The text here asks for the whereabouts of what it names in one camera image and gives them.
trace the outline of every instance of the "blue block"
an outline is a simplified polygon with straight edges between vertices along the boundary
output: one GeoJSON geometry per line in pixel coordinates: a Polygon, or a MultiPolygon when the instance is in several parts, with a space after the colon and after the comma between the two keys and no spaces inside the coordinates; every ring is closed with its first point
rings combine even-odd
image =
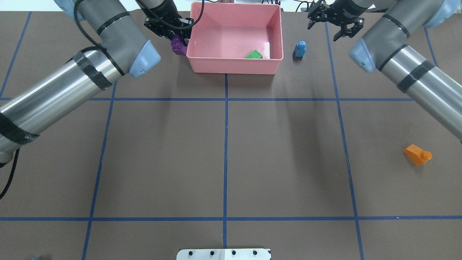
{"type": "Polygon", "coordinates": [[[295,57],[303,57],[306,51],[306,42],[301,41],[297,45],[295,45],[295,49],[293,50],[293,55],[295,57]]]}

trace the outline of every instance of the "pink plastic box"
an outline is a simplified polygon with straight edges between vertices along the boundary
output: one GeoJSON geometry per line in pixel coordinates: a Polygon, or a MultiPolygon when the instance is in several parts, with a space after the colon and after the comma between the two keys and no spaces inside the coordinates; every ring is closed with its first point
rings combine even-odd
{"type": "MultiPolygon", "coordinates": [[[[201,5],[191,5],[194,20],[201,5]]],[[[186,56],[194,72],[275,74],[284,57],[280,6],[206,3],[186,56]],[[263,59],[245,58],[254,50],[263,59]]]]}

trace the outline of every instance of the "black strap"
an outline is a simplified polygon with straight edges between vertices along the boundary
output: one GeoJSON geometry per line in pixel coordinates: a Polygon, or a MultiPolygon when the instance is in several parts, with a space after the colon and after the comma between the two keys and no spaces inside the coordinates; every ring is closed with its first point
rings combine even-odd
{"type": "Polygon", "coordinates": [[[383,67],[385,67],[385,65],[391,60],[391,58],[393,58],[398,52],[400,52],[405,47],[407,47],[407,44],[403,44],[399,48],[397,48],[392,54],[390,54],[390,56],[388,56],[388,58],[385,59],[382,65],[378,67],[378,70],[382,71],[383,67]]]}
{"type": "Polygon", "coordinates": [[[28,144],[38,137],[38,135],[31,134],[19,128],[1,112],[0,134],[8,138],[8,140],[22,145],[28,144]]]}
{"type": "Polygon", "coordinates": [[[395,25],[398,26],[398,27],[401,29],[401,31],[404,32],[404,34],[406,35],[406,37],[409,38],[409,37],[411,36],[411,34],[410,34],[409,31],[407,30],[407,28],[406,28],[402,23],[400,23],[400,21],[396,20],[393,16],[389,16],[389,15],[387,15],[387,14],[384,14],[382,17],[383,17],[383,18],[386,18],[386,19],[388,19],[388,20],[390,20],[390,21],[392,21],[392,22],[394,22],[395,25]]]}
{"type": "Polygon", "coordinates": [[[96,31],[96,33],[97,33],[98,35],[100,35],[101,32],[103,32],[104,29],[106,29],[109,25],[111,25],[112,23],[114,23],[114,22],[117,21],[118,19],[120,19],[120,18],[122,18],[122,17],[124,17],[124,16],[127,16],[127,15],[130,15],[130,13],[128,13],[128,12],[122,12],[122,13],[120,13],[120,14],[118,14],[118,15],[115,15],[113,18],[107,20],[104,24],[102,24],[102,25],[98,28],[98,30],[96,31]]]}
{"type": "Polygon", "coordinates": [[[77,63],[77,66],[102,90],[112,86],[111,82],[103,75],[103,73],[96,70],[90,60],[79,51],[72,57],[77,63]]]}
{"type": "Polygon", "coordinates": [[[436,67],[433,63],[428,60],[424,61],[421,65],[417,66],[411,74],[407,75],[401,82],[398,84],[398,89],[401,92],[406,93],[406,91],[418,80],[420,80],[427,72],[436,67]]]}

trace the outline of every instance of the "purple object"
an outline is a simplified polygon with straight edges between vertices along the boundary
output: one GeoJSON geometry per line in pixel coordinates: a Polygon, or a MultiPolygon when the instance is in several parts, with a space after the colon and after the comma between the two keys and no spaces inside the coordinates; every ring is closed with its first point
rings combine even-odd
{"type": "Polygon", "coordinates": [[[178,35],[175,35],[170,43],[172,45],[172,51],[175,52],[177,55],[186,56],[186,51],[188,47],[184,45],[183,41],[180,39],[178,35]]]}

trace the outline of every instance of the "small blue object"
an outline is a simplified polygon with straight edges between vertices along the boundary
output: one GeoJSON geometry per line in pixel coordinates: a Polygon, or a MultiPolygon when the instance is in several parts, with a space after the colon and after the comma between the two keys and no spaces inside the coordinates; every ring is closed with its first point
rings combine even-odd
{"type": "Polygon", "coordinates": [[[424,24],[424,27],[433,28],[440,25],[447,18],[451,17],[460,4],[460,0],[444,0],[435,15],[426,24],[424,24]]]}
{"type": "MultiPolygon", "coordinates": [[[[55,0],[55,3],[67,14],[67,16],[74,20],[74,1],[55,0]]],[[[77,19],[79,20],[79,22],[85,20],[85,18],[80,13],[77,13],[77,19]]]]}
{"type": "Polygon", "coordinates": [[[293,55],[295,57],[303,57],[306,51],[306,42],[300,41],[297,45],[295,45],[295,50],[293,50],[293,55]]]}
{"type": "Polygon", "coordinates": [[[367,48],[366,42],[362,37],[353,45],[349,55],[350,58],[363,70],[367,72],[375,70],[376,66],[372,59],[371,52],[369,51],[369,48],[367,48]]]}
{"type": "Polygon", "coordinates": [[[134,78],[139,78],[141,75],[156,66],[159,62],[159,53],[152,45],[151,40],[147,40],[146,44],[133,62],[128,74],[132,75],[134,78]]]}

